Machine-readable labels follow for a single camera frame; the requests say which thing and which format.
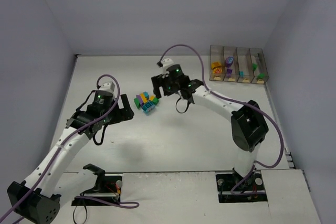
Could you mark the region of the yellow square lego brick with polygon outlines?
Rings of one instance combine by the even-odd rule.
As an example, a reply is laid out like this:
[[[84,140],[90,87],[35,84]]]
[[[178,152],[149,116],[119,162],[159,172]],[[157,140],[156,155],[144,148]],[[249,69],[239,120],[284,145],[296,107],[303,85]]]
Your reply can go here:
[[[211,69],[221,68],[221,67],[222,67],[222,65],[219,61],[211,63]]]

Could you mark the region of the orange oval lego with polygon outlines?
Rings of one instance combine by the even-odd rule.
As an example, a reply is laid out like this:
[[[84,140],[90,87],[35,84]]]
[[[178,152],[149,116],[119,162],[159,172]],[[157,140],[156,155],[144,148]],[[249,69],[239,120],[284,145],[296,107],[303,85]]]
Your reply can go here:
[[[223,71],[223,70],[222,70],[222,67],[218,67],[218,68],[214,68],[214,69],[213,69],[213,73],[214,73],[214,74],[221,74],[222,71]]]

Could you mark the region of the purple long lego brick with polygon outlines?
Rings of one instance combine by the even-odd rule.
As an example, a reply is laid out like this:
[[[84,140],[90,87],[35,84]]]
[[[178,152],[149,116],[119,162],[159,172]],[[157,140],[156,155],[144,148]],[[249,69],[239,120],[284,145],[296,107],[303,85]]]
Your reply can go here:
[[[231,75],[231,74],[232,74],[232,69],[227,68],[227,70],[226,70],[226,74],[227,74],[227,75]]]

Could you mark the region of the purple oval paw lego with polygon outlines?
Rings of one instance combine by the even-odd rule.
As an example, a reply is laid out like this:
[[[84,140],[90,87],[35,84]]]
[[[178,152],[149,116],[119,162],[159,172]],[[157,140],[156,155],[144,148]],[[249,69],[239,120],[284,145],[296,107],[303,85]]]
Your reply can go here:
[[[229,56],[225,59],[225,67],[226,68],[230,68],[233,63],[234,63],[234,57],[233,56]]]

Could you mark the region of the green square lego brick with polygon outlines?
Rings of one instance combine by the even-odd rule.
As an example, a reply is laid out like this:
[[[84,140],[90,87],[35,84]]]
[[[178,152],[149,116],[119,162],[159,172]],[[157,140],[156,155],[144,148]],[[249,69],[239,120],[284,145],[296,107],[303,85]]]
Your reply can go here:
[[[252,64],[253,66],[253,71],[255,71],[258,68],[258,65],[256,63]]]

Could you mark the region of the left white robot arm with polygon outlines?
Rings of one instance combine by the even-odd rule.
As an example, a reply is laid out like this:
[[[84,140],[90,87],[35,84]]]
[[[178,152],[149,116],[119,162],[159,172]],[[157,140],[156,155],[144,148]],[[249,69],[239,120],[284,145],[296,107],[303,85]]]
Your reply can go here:
[[[91,104],[82,103],[67,120],[61,137],[21,183],[12,182],[7,194],[15,213],[33,223],[52,223],[61,207],[80,194],[98,192],[106,184],[106,172],[87,164],[73,181],[59,183],[65,169],[90,141],[99,146],[96,135],[109,125],[133,119],[126,94],[114,94],[113,88],[91,91]]]

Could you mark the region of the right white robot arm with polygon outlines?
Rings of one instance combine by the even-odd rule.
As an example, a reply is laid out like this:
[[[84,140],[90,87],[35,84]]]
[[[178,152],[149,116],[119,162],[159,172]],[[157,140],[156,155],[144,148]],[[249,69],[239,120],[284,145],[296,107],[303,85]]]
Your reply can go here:
[[[261,143],[269,128],[262,114],[250,106],[259,108],[258,103],[250,100],[247,105],[222,100],[205,88],[203,81],[190,79],[178,64],[166,68],[166,72],[151,78],[154,94],[178,94],[187,104],[205,107],[227,119],[231,124],[232,138],[238,147],[234,172],[245,177],[253,168]]]

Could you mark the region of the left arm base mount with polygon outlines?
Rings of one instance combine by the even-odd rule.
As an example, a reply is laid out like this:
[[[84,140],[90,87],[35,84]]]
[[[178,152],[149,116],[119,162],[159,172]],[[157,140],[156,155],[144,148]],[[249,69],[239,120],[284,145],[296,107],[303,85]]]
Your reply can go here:
[[[88,189],[82,195],[85,199],[75,198],[71,206],[108,206],[107,204],[88,197],[99,199],[113,204],[120,204],[120,194],[122,187],[121,174],[107,174],[98,188]]]

